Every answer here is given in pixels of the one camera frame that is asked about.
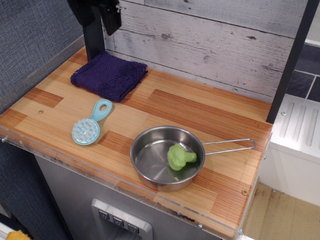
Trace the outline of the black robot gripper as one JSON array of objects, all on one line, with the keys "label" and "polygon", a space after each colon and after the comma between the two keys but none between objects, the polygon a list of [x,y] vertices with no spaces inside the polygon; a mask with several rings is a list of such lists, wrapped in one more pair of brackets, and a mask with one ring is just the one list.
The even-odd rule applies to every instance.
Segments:
[{"label": "black robot gripper", "polygon": [[119,0],[68,0],[67,2],[82,27],[89,26],[95,20],[91,6],[99,6],[101,19],[108,36],[114,34],[122,26]]}]

